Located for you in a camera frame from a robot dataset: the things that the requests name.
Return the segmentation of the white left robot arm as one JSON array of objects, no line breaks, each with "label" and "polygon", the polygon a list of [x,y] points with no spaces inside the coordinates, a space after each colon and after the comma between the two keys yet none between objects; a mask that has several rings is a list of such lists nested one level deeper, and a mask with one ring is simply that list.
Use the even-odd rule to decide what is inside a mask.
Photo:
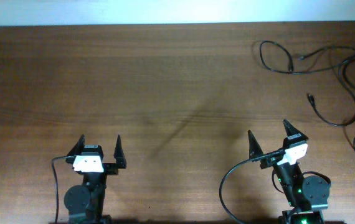
[{"label": "white left robot arm", "polygon": [[81,135],[65,157],[74,172],[83,176],[81,184],[74,185],[64,195],[64,206],[69,213],[69,223],[113,223],[110,215],[103,214],[107,178],[117,176],[126,169],[121,136],[117,136],[113,158],[115,162],[103,162],[100,145],[85,143]]}]

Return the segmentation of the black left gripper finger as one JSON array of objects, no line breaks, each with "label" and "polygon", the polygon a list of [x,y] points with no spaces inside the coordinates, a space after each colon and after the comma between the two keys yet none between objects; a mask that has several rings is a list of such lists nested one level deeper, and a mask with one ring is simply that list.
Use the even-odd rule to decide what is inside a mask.
[{"label": "black left gripper finger", "polygon": [[118,168],[126,168],[126,158],[123,152],[122,144],[121,144],[121,136],[117,136],[116,146],[113,157],[116,160],[116,164]]},{"label": "black left gripper finger", "polygon": [[82,134],[79,140],[77,141],[77,143],[74,145],[74,147],[68,152],[67,156],[81,155],[84,146],[85,146],[85,135]]}]

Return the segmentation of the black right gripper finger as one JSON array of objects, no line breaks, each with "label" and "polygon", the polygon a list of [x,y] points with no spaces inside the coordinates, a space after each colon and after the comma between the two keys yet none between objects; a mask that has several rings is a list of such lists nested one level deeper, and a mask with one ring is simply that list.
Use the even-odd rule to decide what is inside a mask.
[{"label": "black right gripper finger", "polygon": [[301,131],[296,129],[287,119],[283,120],[283,125],[285,128],[286,134],[287,134],[287,138],[289,140],[292,140],[292,139],[302,139],[305,141],[308,140],[308,136],[306,136]]},{"label": "black right gripper finger", "polygon": [[262,148],[256,140],[253,132],[248,130],[248,142],[249,142],[249,159],[254,159],[263,155]]}]

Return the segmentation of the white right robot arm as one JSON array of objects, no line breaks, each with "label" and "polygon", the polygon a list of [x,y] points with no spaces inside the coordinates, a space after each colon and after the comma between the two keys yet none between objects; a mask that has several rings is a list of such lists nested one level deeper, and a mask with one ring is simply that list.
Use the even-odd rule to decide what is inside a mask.
[{"label": "white right robot arm", "polygon": [[308,149],[308,136],[283,120],[286,138],[276,151],[263,153],[251,131],[248,131],[249,159],[259,161],[260,168],[273,168],[291,210],[282,212],[279,223],[324,223],[322,211],[328,208],[331,180],[314,172],[302,172],[298,160]]}]

